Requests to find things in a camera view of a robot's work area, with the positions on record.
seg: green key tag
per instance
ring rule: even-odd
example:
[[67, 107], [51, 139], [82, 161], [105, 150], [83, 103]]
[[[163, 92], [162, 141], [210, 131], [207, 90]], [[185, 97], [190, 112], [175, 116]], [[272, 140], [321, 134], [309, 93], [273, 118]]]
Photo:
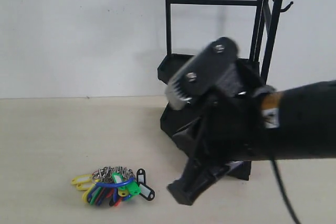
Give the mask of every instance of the green key tag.
[[128, 192], [133, 196], [139, 195], [140, 192], [141, 192], [140, 187], [138, 186], [138, 184], [135, 181], [132, 181], [131, 183], [126, 185], [126, 188], [127, 188]]
[[[112, 173], [112, 178], [115, 184], [123, 182], [122, 176], [119, 173]], [[126, 190], [125, 186], [118, 187], [120, 190]]]

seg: black metal rack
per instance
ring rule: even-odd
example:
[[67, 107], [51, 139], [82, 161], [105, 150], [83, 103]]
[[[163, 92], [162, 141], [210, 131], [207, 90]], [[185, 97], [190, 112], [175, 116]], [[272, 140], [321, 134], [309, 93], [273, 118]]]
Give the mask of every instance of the black metal rack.
[[251, 40], [250, 54], [248, 59], [242, 59], [259, 72], [259, 56], [261, 40], [264, 29], [267, 31], [264, 60], [261, 67], [261, 77], [266, 81], [271, 62], [272, 51], [275, 43], [280, 13], [287, 11], [293, 4], [291, 2], [284, 9], [281, 8], [282, 0], [273, 0], [272, 12], [269, 8], [269, 0], [165, 0], [166, 4], [166, 46], [167, 55], [158, 68], [159, 80], [167, 83], [169, 78], [180, 68], [192, 55], [172, 53], [171, 31], [171, 5], [230, 5], [230, 6], [256, 6], [253, 35]]

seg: black key tag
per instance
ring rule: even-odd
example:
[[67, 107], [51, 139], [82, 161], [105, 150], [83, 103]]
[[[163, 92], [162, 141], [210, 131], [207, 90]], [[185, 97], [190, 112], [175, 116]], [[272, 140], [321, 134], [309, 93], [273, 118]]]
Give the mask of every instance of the black key tag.
[[144, 183], [146, 185], [146, 172], [144, 169], [140, 168], [138, 171], [137, 171], [137, 183]]
[[155, 192], [152, 188], [150, 188], [148, 185], [145, 185], [143, 182], [138, 182], [138, 185], [140, 187], [140, 195], [148, 200], [151, 201], [155, 198]]

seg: beige tabletop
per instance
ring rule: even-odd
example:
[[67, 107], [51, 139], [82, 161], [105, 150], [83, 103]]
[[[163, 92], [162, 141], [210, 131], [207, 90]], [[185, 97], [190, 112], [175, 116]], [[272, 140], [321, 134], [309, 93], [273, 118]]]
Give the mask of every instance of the beige tabletop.
[[[224, 178], [191, 207], [166, 190], [186, 156], [160, 130], [163, 97], [0, 100], [0, 223], [292, 223], [268, 162]], [[302, 223], [336, 223], [334, 160], [280, 162]], [[70, 180], [98, 167], [142, 167], [155, 192], [117, 208], [84, 204]]]

